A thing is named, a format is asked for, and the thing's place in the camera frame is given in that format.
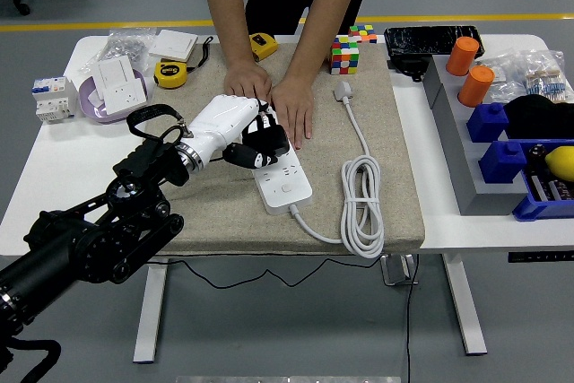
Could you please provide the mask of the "person's right hand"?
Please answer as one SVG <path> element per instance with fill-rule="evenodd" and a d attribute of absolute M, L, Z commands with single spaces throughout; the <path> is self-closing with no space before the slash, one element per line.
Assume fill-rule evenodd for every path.
<path fill-rule="evenodd" d="M 272 80 L 254 60 L 241 60 L 227 66 L 223 89 L 227 95 L 271 100 Z"/>

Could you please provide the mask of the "person's left hand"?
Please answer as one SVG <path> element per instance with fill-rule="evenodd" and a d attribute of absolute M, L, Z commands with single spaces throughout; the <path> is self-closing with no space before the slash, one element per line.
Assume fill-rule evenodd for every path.
<path fill-rule="evenodd" d="M 279 123 L 295 150 L 313 134 L 314 94 L 311 83 L 285 75 L 271 90 L 271 102 Z"/>

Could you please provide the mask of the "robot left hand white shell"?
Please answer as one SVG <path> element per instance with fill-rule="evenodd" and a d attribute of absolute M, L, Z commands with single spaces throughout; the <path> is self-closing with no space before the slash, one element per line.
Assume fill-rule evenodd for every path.
<path fill-rule="evenodd" d="M 189 173 L 202 170 L 216 151 L 230 164 L 260 169 L 278 162 L 235 140 L 268 107 L 266 102 L 235 95 L 217 95 L 189 124 L 190 137 L 177 145 L 178 154 Z"/>

